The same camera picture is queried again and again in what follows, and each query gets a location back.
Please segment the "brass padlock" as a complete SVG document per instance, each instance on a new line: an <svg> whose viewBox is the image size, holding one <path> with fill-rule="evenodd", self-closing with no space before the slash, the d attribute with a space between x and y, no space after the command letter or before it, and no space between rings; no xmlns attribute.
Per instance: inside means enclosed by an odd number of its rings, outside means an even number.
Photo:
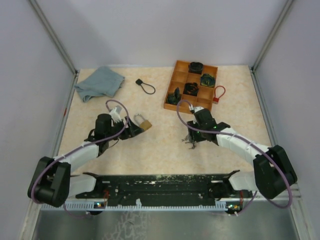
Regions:
<svg viewBox="0 0 320 240"><path fill-rule="evenodd" d="M133 119L134 122L144 131L147 131L152 127L152 124L139 113L135 114Z"/></svg>

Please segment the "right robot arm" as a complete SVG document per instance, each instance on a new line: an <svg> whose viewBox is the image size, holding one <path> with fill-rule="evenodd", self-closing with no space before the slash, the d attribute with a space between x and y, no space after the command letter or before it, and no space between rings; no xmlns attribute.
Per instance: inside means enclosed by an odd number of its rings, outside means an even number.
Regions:
<svg viewBox="0 0 320 240"><path fill-rule="evenodd" d="M217 123L211 112L203 107L190 107L194 119L187 122L188 140L208 141L226 148L253 166L253 171L233 173L223 185L223 192L235 198L242 190L259 191L274 199L298 180L289 157L279 145L258 144L237 133L230 125Z"/></svg>

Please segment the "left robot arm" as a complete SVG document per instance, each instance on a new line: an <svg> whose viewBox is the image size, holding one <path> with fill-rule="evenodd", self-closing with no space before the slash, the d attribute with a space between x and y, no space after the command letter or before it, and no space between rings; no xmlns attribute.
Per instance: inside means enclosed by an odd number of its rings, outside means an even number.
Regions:
<svg viewBox="0 0 320 240"><path fill-rule="evenodd" d="M62 206L72 196L86 193L97 199L103 195L104 186L94 176L72 173L87 162L101 156L113 140L127 140L144 132L128 116L117 113L98 115L95 128L84 142L67 154L42 157L36 166L27 195L37 204Z"/></svg>

